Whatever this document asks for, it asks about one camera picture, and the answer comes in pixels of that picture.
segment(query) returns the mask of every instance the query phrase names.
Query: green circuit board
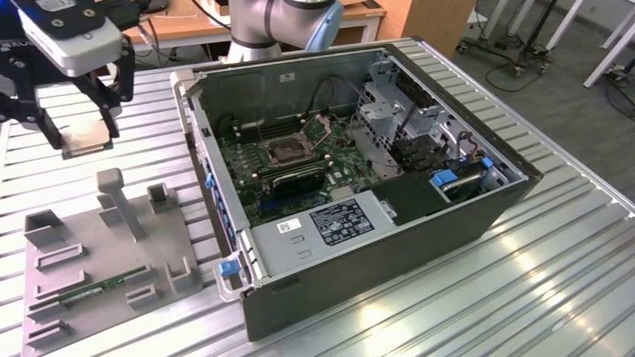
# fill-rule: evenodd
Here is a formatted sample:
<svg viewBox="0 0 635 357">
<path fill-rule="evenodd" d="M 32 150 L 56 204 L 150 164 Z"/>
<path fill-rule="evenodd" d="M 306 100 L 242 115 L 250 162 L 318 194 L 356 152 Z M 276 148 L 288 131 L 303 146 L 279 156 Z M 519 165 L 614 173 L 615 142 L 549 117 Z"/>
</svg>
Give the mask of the green circuit board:
<svg viewBox="0 0 635 357">
<path fill-rule="evenodd" d="M 232 135 L 219 139 L 220 151 L 252 227 L 332 202 L 332 190 L 348 186 L 351 191 L 358 193 L 380 181 L 378 174 L 367 166 L 359 149 L 351 143 L 347 127 L 346 120 L 334 121 L 331 134 L 324 138 L 327 128 L 318 120 L 311 121 L 302 128 L 302 138 L 306 139 L 302 140 L 306 145 L 303 150 L 278 150 L 283 156 L 298 156 L 288 158 L 291 164 L 286 165 L 274 162 L 272 147 L 286 141 L 296 143 L 298 132 L 248 144 L 240 144 Z M 322 188 L 291 199 L 272 201 L 268 190 L 274 180 L 311 169 L 326 172 Z"/>
</svg>

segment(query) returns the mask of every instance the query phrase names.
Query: gray floor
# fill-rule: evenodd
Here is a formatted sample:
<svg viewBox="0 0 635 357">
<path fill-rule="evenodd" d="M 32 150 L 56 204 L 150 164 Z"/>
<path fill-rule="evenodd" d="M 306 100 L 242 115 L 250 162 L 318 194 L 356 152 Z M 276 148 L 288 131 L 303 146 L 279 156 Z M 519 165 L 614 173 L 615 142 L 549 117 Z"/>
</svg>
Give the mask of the gray floor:
<svg viewBox="0 0 635 357">
<path fill-rule="evenodd" d="M 503 24 L 510 20 L 514 8 L 521 2 L 522 0 L 510 1 L 502 18 Z M 479 0 L 479 11 L 491 14 L 496 3 L 498 0 Z M 542 5 L 534 5 L 525 20 L 519 31 L 525 40 L 542 9 Z M 553 13 L 539 38 L 541 44 L 547 44 L 562 20 L 563 14 Z M 583 81 L 606 56 L 606 50 L 599 48 L 606 38 L 606 31 L 575 22 L 553 51 L 550 58 L 554 65 L 545 76 L 519 93 L 500 91 L 486 82 L 487 71 L 504 63 L 504 59 L 472 48 L 464 55 L 456 54 L 454 60 L 547 136 L 635 200 L 635 157 L 631 155 L 635 121 L 627 119 L 610 106 L 605 79 L 601 79 L 593 89 L 583 87 Z M 626 64 L 634 56 L 635 51 L 627 48 L 618 63 Z M 535 71 L 527 72 L 521 79 L 512 78 L 511 74 L 511 71 L 500 70 L 490 78 L 498 86 L 514 89 L 537 76 Z M 626 92 L 635 98 L 635 86 L 633 87 L 626 89 Z M 610 95 L 615 104 L 635 117 L 635 108 L 619 93 L 613 90 Z"/>
</svg>

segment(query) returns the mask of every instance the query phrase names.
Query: motherboard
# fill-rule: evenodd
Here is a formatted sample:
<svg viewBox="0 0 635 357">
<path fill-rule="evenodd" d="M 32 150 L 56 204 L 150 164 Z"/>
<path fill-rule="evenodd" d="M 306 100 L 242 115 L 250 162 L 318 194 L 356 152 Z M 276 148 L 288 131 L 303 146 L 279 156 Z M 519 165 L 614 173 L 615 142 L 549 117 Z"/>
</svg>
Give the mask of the motherboard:
<svg viewBox="0 0 635 357">
<path fill-rule="evenodd" d="M 219 146 L 254 226 L 362 192 L 380 181 L 351 138 L 352 120 L 328 113 L 250 128 Z"/>
</svg>

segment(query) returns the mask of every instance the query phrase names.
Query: barcode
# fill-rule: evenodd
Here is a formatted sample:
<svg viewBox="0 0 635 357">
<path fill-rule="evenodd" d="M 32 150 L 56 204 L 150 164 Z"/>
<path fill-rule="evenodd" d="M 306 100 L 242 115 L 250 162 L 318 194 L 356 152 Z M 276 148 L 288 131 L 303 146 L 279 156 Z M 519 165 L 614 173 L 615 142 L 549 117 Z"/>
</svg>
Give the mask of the barcode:
<svg viewBox="0 0 635 357">
<path fill-rule="evenodd" d="M 302 224 L 298 218 L 291 219 L 290 221 L 286 221 L 283 223 L 278 223 L 278 230 L 280 231 L 280 233 L 287 233 L 300 227 L 302 227 Z"/>
</svg>

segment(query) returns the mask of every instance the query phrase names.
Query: power supply label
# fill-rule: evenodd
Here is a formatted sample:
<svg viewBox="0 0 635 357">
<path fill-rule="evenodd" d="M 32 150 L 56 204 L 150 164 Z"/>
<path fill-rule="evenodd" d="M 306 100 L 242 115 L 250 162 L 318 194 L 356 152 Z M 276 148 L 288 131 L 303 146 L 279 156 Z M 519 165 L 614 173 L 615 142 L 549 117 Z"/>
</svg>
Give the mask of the power supply label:
<svg viewBox="0 0 635 357">
<path fill-rule="evenodd" d="M 311 219 L 328 245 L 346 242 L 375 229 L 355 199 L 311 213 Z"/>
</svg>

